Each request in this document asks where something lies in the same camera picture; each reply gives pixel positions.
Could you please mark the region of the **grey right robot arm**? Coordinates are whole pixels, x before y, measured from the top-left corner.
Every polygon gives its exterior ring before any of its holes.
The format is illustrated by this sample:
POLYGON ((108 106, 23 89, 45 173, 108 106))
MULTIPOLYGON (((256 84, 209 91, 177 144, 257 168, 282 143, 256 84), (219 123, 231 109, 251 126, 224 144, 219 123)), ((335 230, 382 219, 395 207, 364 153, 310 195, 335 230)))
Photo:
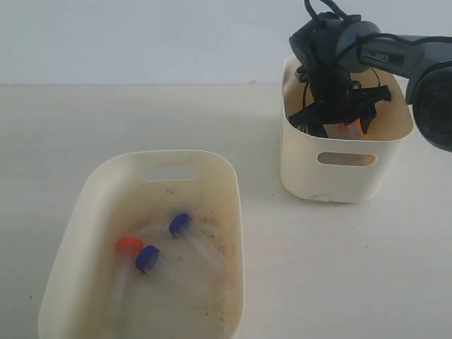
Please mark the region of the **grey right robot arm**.
POLYGON ((376 104, 389 102, 388 86, 365 88, 353 73, 378 69, 408 80, 405 102, 416 127, 436 148, 451 151, 451 38, 384 33, 359 15, 320 13, 293 33, 289 44, 300 62, 297 80, 314 101, 289 117, 296 129, 321 138, 331 124, 358 123, 366 134, 376 104))

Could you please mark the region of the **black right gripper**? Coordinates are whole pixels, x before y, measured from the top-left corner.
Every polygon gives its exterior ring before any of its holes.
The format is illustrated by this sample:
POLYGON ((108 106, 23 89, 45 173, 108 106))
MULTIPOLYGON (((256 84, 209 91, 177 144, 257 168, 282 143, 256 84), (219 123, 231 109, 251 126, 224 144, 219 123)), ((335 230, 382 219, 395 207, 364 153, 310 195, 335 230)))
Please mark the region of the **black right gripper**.
POLYGON ((288 117, 289 123, 303 133, 326 138, 326 124, 350 124, 359 120, 363 134, 376 118, 376 104, 390 102, 392 95, 387 85, 364 88, 351 79, 347 71, 326 71, 311 75, 300 66, 295 77, 306 85, 302 95, 302 108, 288 117))

